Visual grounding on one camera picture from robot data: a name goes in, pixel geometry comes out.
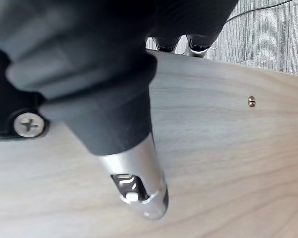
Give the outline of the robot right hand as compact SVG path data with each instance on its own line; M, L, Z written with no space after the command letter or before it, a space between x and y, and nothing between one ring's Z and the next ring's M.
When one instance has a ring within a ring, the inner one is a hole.
M0 0L0 140L63 122L107 169L121 199L160 219L169 198L149 85L180 38L202 57L235 0Z

